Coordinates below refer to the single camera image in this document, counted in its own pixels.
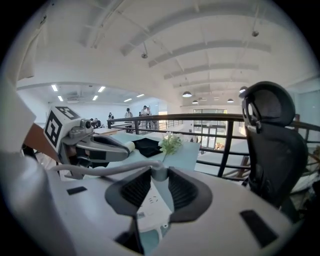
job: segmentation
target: white cable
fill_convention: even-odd
[[[108,176],[114,174],[120,174],[128,171],[132,171],[138,168],[152,166],[156,169],[164,169],[164,164],[161,161],[139,161],[118,167],[106,168],[106,167],[96,167],[96,168],[85,168],[81,166],[71,165],[71,164],[60,164],[52,167],[49,172],[57,172],[61,170],[68,170],[77,174],[92,175],[92,176]]]

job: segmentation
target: glass door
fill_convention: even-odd
[[[202,128],[202,133],[209,134],[209,128]],[[208,147],[208,137],[207,136],[202,136],[201,147],[204,147],[204,148]]]
[[[210,128],[210,134],[216,134],[216,128]],[[208,148],[214,149],[216,145],[216,137],[209,137]]]

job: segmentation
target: ceiling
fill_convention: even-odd
[[[144,93],[183,106],[200,97],[216,105],[237,98],[242,86],[268,80],[289,88],[318,74],[303,36],[270,1],[51,2],[35,76],[18,83],[48,101],[54,83],[64,96],[86,100],[108,87],[97,102]],[[187,90],[193,96],[182,99]]]
[[[117,105],[129,105],[142,99],[147,100],[150,98],[145,95],[137,97],[140,95],[139,93],[110,87],[106,87],[102,92],[98,92],[101,88],[98,84],[59,84],[56,85],[56,88],[58,91],[54,91],[51,85],[48,84],[27,90],[49,104],[60,102],[58,96],[61,96],[63,101],[67,103],[92,102]]]

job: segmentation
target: black cloth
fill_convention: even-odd
[[[140,154],[146,158],[162,153],[162,151],[160,151],[161,147],[158,146],[159,141],[143,138],[132,142],[134,143],[135,148],[139,150]]]

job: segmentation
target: light blue tabletop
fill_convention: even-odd
[[[162,139],[158,137],[149,137],[143,135],[136,135],[130,133],[117,133],[111,135],[114,139],[118,140],[121,143],[127,143],[132,141],[141,140],[143,138],[149,138],[154,141],[160,142]],[[139,150],[135,149],[130,153],[130,156],[120,162],[110,162],[108,167],[117,167],[125,164],[130,164],[138,161],[144,160],[155,160],[155,161],[163,161],[164,165],[167,167],[173,166],[176,168],[182,168],[190,171],[195,170],[198,152],[199,152],[200,144],[194,142],[186,142],[182,143],[182,146],[178,149],[178,151],[173,155],[167,155],[165,157],[164,153],[160,153],[149,158],[146,158],[142,154],[140,154]]]

